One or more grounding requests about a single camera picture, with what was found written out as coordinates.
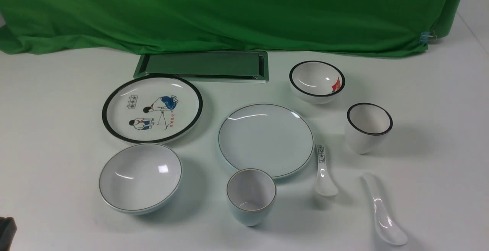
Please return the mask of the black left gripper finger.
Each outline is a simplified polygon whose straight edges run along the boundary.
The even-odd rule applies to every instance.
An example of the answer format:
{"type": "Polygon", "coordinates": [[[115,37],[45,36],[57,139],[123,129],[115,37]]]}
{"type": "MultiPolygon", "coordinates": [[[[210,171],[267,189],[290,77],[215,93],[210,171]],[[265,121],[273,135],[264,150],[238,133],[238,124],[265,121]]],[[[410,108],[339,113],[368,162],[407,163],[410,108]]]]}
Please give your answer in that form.
{"type": "Polygon", "coordinates": [[[0,250],[9,251],[17,232],[17,225],[12,217],[0,218],[0,250]]]}

